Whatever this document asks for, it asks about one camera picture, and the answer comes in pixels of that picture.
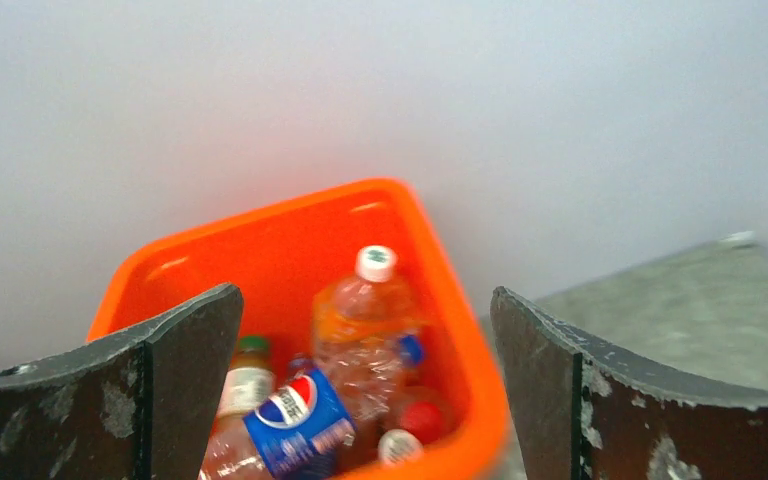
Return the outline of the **blue label water bottle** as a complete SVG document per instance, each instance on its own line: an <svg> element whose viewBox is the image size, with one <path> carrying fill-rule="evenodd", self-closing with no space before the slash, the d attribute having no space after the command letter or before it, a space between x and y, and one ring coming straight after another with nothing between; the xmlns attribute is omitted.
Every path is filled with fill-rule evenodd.
<svg viewBox="0 0 768 480"><path fill-rule="evenodd" d="M396 338L395 351L408 369L418 368L426 359L425 348L418 335L405 334Z"/></svg>

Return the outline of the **red label bottle corner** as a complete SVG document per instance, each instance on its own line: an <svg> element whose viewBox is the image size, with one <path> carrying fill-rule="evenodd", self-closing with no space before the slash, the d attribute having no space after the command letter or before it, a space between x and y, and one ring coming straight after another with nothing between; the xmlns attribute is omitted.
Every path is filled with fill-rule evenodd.
<svg viewBox="0 0 768 480"><path fill-rule="evenodd" d="M423 445L445 438L454 425L449 402L438 391L424 386L409 386L398 393L384 420L387 430L405 430Z"/></svg>

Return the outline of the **pepsi bottle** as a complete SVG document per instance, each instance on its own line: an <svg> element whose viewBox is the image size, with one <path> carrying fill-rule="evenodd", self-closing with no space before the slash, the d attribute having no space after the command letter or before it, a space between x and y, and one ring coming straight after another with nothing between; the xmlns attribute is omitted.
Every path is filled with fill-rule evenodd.
<svg viewBox="0 0 768 480"><path fill-rule="evenodd" d="M295 374L207 444L200 479L282 479L356 436L355 422L318 367Z"/></svg>

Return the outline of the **blue label bottle white cap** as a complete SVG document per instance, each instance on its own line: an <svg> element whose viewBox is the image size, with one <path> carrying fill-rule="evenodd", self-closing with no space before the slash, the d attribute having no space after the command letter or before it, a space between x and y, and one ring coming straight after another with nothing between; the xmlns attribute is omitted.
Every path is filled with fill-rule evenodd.
<svg viewBox="0 0 768 480"><path fill-rule="evenodd" d="M420 440L404 429L386 431L378 443L378 461L385 467L414 462L424 455Z"/></svg>

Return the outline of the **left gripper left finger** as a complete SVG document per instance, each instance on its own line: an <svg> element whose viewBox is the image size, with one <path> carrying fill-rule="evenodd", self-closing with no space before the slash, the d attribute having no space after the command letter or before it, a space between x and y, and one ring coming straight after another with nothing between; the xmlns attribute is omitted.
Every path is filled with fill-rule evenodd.
<svg viewBox="0 0 768 480"><path fill-rule="evenodd" d="M0 371L0 479L194 479L244 300L230 283Z"/></svg>

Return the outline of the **large orange juice bottle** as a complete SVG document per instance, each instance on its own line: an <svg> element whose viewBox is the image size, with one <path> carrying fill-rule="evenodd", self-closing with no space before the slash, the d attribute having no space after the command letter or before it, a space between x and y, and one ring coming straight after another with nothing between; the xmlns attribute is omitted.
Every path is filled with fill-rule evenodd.
<svg viewBox="0 0 768 480"><path fill-rule="evenodd" d="M409 371L395 340L419 333L423 321L414 289L397 272L396 252L362 247L348 276L314 297L312 353L353 420L363 424L389 410Z"/></svg>

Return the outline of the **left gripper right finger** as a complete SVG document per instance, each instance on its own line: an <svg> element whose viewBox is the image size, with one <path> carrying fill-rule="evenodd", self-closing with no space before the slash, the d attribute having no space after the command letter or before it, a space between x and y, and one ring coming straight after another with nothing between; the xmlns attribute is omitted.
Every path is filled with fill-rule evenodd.
<svg viewBox="0 0 768 480"><path fill-rule="evenodd" d="M494 290L490 319L531 479L768 479L768 391L678 370Z"/></svg>

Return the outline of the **orange plastic bin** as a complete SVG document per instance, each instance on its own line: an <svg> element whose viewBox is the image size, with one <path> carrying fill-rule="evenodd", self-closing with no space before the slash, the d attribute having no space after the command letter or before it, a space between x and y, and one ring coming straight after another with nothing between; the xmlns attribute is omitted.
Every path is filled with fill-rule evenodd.
<svg viewBox="0 0 768 480"><path fill-rule="evenodd" d="M242 292L242 334L273 343L276 364L310 346L313 299L347 275L360 248L384 245L413 285L425 323L422 380L457 427L403 468L370 465L355 479L488 479L509 435L503 382L477 319L418 197L386 178L356 181L154 241L113 275L88 337L96 340L218 284Z"/></svg>

